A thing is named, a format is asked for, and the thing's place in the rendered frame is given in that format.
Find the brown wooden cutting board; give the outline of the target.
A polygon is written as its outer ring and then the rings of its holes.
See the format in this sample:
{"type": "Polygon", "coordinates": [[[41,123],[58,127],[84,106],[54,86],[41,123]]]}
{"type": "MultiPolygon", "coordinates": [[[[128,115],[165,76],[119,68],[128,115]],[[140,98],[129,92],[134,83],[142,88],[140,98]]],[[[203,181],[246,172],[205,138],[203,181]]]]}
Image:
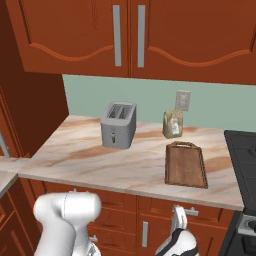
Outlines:
{"type": "Polygon", "coordinates": [[[190,142],[174,141],[166,146],[165,183],[208,188],[202,149],[190,142]]]}

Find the brown upper cupboard door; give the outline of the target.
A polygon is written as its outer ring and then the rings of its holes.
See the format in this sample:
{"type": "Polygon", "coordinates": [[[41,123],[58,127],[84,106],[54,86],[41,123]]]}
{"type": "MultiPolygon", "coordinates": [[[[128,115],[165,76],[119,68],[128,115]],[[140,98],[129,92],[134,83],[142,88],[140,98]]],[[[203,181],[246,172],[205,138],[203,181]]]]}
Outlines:
{"type": "Polygon", "coordinates": [[[126,77],[128,0],[6,0],[28,72],[126,77]],[[122,66],[115,66],[113,5],[120,5],[122,66]]]}
{"type": "Polygon", "coordinates": [[[256,85],[256,0],[131,0],[134,78],[256,85]],[[146,6],[144,68],[138,5],[146,6]]]}

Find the black stove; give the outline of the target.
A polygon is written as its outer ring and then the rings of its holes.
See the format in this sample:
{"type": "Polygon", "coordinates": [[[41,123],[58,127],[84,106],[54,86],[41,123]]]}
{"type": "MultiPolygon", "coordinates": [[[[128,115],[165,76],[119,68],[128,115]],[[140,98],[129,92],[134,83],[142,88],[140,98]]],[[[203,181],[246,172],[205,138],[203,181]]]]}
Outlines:
{"type": "Polygon", "coordinates": [[[224,136],[244,208],[234,212],[218,256],[256,256],[256,235],[245,226],[256,220],[256,132],[225,130],[224,136]]]}

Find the brown corner cupboard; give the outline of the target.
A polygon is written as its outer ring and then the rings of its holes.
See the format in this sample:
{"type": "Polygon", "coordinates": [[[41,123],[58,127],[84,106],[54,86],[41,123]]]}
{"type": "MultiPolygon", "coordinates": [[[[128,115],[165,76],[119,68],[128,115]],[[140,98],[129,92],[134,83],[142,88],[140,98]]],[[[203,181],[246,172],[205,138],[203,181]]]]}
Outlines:
{"type": "Polygon", "coordinates": [[[42,227],[33,215],[31,183],[18,178],[0,198],[0,256],[34,256],[42,227]]]}

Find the brown lower cupboard door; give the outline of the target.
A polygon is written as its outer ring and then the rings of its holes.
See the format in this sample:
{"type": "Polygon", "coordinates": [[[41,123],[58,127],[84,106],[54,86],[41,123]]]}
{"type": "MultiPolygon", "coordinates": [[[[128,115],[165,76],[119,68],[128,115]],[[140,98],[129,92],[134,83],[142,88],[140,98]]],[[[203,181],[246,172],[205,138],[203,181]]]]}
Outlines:
{"type": "Polygon", "coordinates": [[[134,233],[116,231],[113,228],[103,228],[96,224],[90,224],[88,235],[95,238],[94,243],[102,254],[115,252],[120,256],[136,255],[136,235],[134,233]]]}
{"type": "MultiPolygon", "coordinates": [[[[218,256],[230,220],[222,224],[188,219],[188,230],[196,237],[200,256],[218,256]]],[[[170,236],[171,220],[150,215],[139,215],[139,233],[136,256],[155,256],[157,248],[170,236]],[[142,246],[143,225],[148,224],[147,246],[142,246]]]]}

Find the grey toaster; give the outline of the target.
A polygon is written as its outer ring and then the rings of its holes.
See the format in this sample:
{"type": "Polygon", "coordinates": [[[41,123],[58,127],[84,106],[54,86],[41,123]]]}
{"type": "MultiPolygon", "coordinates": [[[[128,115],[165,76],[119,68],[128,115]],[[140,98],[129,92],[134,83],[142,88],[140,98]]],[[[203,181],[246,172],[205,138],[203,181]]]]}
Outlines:
{"type": "Polygon", "coordinates": [[[130,102],[111,102],[100,120],[102,145],[128,149],[136,131],[136,107],[130,102]]]}

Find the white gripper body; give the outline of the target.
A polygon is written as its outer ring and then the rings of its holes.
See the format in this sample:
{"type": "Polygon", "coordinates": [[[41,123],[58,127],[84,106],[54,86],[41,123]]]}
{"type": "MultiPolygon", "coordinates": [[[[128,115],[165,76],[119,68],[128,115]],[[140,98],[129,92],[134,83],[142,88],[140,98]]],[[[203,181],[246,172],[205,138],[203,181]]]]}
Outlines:
{"type": "Polygon", "coordinates": [[[172,230],[186,229],[187,228],[187,217],[183,207],[179,205],[173,206],[173,218],[172,218],[172,230]]]}

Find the beige paper bag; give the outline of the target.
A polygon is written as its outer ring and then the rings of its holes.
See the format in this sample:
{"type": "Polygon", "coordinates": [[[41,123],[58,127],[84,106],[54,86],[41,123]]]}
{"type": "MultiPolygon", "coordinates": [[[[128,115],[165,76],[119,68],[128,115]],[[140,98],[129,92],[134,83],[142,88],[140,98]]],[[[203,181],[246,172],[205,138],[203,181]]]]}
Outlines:
{"type": "Polygon", "coordinates": [[[162,133],[167,139],[182,136],[183,112],[180,109],[164,112],[162,133]]]}

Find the brown tall cupboard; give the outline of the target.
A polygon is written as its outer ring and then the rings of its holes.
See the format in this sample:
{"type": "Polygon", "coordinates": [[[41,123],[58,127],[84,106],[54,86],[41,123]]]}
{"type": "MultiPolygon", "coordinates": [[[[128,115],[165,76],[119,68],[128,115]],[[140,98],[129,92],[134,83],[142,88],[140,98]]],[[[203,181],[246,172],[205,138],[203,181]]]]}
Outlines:
{"type": "Polygon", "coordinates": [[[32,157],[67,116],[62,77],[24,70],[6,0],[0,0],[0,131],[10,157],[32,157]]]}

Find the brown cupboard door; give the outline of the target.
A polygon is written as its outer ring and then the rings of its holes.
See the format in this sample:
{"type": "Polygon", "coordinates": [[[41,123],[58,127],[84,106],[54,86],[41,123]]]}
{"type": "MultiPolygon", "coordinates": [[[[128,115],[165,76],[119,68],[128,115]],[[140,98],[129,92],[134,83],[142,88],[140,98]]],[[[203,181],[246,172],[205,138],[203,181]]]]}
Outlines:
{"type": "Polygon", "coordinates": [[[131,0],[134,78],[256,85],[256,0],[131,0]],[[146,6],[144,68],[138,5],[146,6]]]}
{"type": "MultiPolygon", "coordinates": [[[[200,256],[218,256],[230,220],[222,224],[188,219],[188,230],[196,237],[200,256]]],[[[139,215],[139,233],[136,256],[155,256],[157,248],[170,236],[171,220],[150,215],[139,215]],[[147,246],[142,246],[143,225],[148,224],[147,246]]]]}
{"type": "Polygon", "coordinates": [[[103,228],[96,224],[90,224],[88,235],[95,238],[94,243],[102,254],[115,252],[120,256],[136,255],[136,235],[134,233],[116,231],[113,228],[103,228]]]}
{"type": "Polygon", "coordinates": [[[6,0],[28,72],[126,77],[128,0],[6,0]],[[113,5],[120,5],[122,66],[115,66],[113,5]]]}

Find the brown drawer front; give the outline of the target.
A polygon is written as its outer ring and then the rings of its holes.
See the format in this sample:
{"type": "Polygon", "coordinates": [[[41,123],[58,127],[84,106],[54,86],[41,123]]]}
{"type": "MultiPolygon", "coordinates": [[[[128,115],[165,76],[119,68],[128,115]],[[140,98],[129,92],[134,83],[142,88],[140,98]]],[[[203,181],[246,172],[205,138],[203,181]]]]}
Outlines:
{"type": "Polygon", "coordinates": [[[101,189],[88,187],[80,187],[75,185],[67,185],[44,181],[44,188],[47,192],[69,192],[76,190],[77,192],[90,192],[99,196],[102,207],[126,212],[136,212],[136,196],[126,193],[112,192],[101,189]]]}
{"type": "Polygon", "coordinates": [[[171,218],[173,216],[174,205],[182,206],[185,209],[194,207],[197,211],[199,211],[198,216],[186,215],[190,222],[208,224],[223,228],[227,228],[229,226],[234,214],[233,210],[224,208],[177,202],[145,196],[138,197],[138,210],[140,213],[146,215],[171,218]]]}

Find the grey wall outlet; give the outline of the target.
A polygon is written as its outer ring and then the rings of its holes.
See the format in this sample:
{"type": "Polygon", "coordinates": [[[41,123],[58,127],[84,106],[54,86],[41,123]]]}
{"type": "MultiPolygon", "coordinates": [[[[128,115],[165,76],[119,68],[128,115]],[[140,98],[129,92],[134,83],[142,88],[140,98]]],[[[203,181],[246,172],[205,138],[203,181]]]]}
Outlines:
{"type": "Polygon", "coordinates": [[[190,91],[178,90],[176,92],[175,108],[180,109],[182,111],[187,111],[189,109],[190,96],[190,91]]]}

